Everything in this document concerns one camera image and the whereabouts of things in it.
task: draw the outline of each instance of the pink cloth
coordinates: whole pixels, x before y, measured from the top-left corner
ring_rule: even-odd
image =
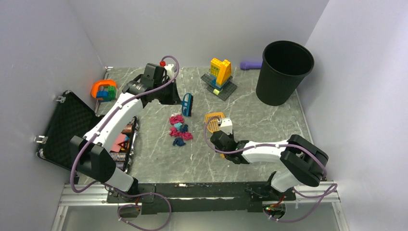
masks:
[[[170,121],[171,125],[174,125],[176,123],[184,123],[184,118],[180,114],[172,116],[168,120]]]
[[[169,133],[170,136],[177,137],[177,136],[180,136],[180,134],[181,132],[177,131],[175,127],[170,128],[170,133]]]
[[[112,145],[111,151],[115,153],[119,153],[121,146],[119,146],[118,144],[124,142],[125,139],[126,139],[126,135],[120,133],[119,136],[116,138],[114,144]]]
[[[188,141],[192,139],[192,134],[189,133],[188,131],[183,132],[180,134],[180,136],[183,138],[183,140]]]

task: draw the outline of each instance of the marble table surface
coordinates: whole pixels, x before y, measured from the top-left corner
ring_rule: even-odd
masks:
[[[180,105],[149,103],[137,116],[140,120],[139,136],[135,141],[135,154],[128,174],[141,183],[173,182],[233,182],[263,181],[283,168],[281,163],[253,163],[236,165],[212,151],[204,141],[205,114],[223,112],[233,122],[236,140],[272,142],[288,139],[299,134],[309,139],[306,123],[295,93],[281,106],[268,106],[256,96],[255,89],[259,70],[232,69],[232,82],[238,88],[222,101],[206,89],[200,77],[209,67],[181,68],[177,78],[180,98],[185,93],[194,96],[192,116],[185,117],[185,124],[194,139],[185,141],[183,147],[173,146],[174,137],[169,136],[168,121],[173,113],[180,113]],[[121,90],[126,83],[142,74],[144,68],[112,68],[109,79],[116,81]],[[114,102],[101,103],[97,113],[106,114]],[[81,177],[80,183],[91,179]]]

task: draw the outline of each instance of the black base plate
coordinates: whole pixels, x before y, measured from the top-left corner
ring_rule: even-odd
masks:
[[[210,91],[211,93],[213,93],[215,96],[217,96],[218,98],[222,99],[223,101],[227,100],[228,97],[237,89],[237,85],[233,84],[231,82],[232,80],[232,76],[230,76],[227,80],[227,83],[225,84],[225,86],[222,88],[222,90],[217,94],[214,93],[214,87],[211,85],[211,80],[212,78],[210,77],[210,75],[208,73],[205,73],[203,76],[201,76],[201,80],[203,80],[204,82],[206,82],[208,84],[207,86],[207,90]]]
[[[156,187],[153,184],[139,184],[139,192],[140,193],[150,193],[155,192]],[[137,197],[133,198],[131,201],[125,200],[118,192],[113,190],[109,190],[108,198],[106,199],[107,203],[132,203],[135,202]],[[154,195],[146,195],[140,198],[139,202],[145,203],[153,203]]]
[[[279,196],[269,196],[265,188],[267,182],[224,182],[224,183],[166,183],[155,184],[156,192],[169,198],[173,212],[199,211],[231,211],[247,210],[248,212],[262,212],[262,201],[278,201]],[[246,192],[251,189],[258,194],[268,195],[260,197]],[[284,200],[296,199],[292,189],[284,193]],[[142,205],[142,214],[157,214],[168,212],[167,203],[156,197],[153,203]]]

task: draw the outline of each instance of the black trash bin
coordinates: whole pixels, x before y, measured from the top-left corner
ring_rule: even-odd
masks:
[[[290,41],[276,41],[267,45],[262,59],[256,95],[271,106],[285,103],[315,64],[312,54],[305,47]]]

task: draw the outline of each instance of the yellow lego piece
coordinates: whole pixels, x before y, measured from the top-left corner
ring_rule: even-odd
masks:
[[[212,59],[210,73],[217,77],[218,85],[223,85],[231,76],[231,62],[226,59],[222,62],[216,58]]]

